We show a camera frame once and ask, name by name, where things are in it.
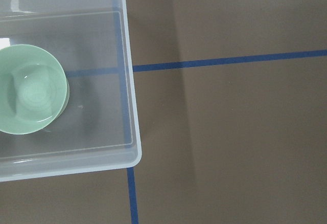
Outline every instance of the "blue tape strip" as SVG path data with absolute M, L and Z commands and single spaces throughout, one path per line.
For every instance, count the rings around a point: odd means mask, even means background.
M 83 76 L 97 76 L 105 74 L 114 74 L 118 73 L 118 68 L 100 68 L 100 69 L 91 69 L 91 70 L 80 70 L 80 71 L 66 71 L 66 77 L 83 77 Z
M 127 181 L 132 224 L 138 224 L 134 168 L 127 168 Z
M 327 56 L 327 50 L 282 53 L 282 54 L 265 54 L 265 55 L 229 57 L 229 58 L 219 58 L 219 59 L 191 60 L 191 61 L 162 63 L 162 64 L 144 64 L 144 65 L 133 66 L 133 71 L 147 72 L 147 71 L 158 71 L 158 70 L 168 70 L 168 69 L 190 68 L 190 67 L 198 67 L 198 66 L 236 64 L 236 63 L 308 58 L 308 57 L 319 57 L 319 56 Z

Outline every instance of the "plastic bin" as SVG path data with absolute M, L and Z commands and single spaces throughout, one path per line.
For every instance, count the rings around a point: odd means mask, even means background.
M 0 0 L 0 48 L 53 54 L 64 113 L 29 135 L 0 132 L 0 181 L 127 168 L 141 159 L 125 0 Z

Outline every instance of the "clear plastic container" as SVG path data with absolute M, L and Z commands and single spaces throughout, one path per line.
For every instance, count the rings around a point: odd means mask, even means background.
M 141 159 L 125 0 L 0 0 L 0 48 L 41 47 L 70 85 L 64 113 L 0 132 L 0 181 L 127 168 Z

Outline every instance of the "light green cup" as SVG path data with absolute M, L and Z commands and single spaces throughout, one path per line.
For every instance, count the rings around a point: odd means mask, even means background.
M 49 52 L 26 44 L 0 50 L 0 131 L 24 135 L 43 129 L 68 99 L 65 72 Z

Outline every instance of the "brown surface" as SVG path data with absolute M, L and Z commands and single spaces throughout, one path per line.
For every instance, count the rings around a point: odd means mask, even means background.
M 127 0 L 133 64 L 326 48 L 327 0 Z M 135 73 L 140 223 L 327 223 L 327 58 Z M 0 184 L 0 223 L 130 223 L 125 170 Z

